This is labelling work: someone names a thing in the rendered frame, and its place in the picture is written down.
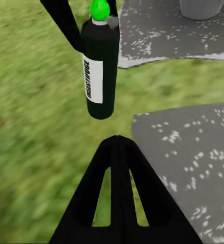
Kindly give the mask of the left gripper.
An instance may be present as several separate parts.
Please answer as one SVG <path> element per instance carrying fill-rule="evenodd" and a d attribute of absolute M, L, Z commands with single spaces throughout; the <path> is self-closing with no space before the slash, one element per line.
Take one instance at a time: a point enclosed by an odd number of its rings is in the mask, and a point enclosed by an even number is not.
<path fill-rule="evenodd" d="M 70 10 L 67 0 L 40 0 L 71 45 L 80 53 L 86 52 L 86 46 Z M 110 7 L 109 16 L 117 17 L 116 0 L 106 0 Z"/>

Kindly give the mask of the insectifuge atomizer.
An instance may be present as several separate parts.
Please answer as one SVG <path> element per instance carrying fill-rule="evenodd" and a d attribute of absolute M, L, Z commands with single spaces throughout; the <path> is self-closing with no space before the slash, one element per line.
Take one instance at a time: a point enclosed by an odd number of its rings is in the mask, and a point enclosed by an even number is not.
<path fill-rule="evenodd" d="M 118 53 L 119 18 L 109 16 L 106 0 L 93 0 L 91 18 L 82 25 L 86 46 L 82 53 L 88 112 L 95 119 L 107 119 L 114 111 Z"/>

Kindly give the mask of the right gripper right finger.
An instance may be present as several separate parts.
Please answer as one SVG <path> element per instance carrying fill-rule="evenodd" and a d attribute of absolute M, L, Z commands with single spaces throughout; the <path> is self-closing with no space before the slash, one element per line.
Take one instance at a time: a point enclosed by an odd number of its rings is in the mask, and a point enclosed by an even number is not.
<path fill-rule="evenodd" d="M 126 244 L 204 244 L 138 145 L 118 136 Z M 137 223 L 129 169 L 149 227 Z"/>

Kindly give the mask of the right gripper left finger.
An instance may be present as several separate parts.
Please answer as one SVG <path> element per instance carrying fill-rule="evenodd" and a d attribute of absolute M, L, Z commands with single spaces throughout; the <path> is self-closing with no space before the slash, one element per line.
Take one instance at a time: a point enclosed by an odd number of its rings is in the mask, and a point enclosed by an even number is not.
<path fill-rule="evenodd" d="M 109 167 L 110 225 L 93 227 L 101 185 Z M 100 143 L 48 244 L 126 244 L 117 135 Z"/>

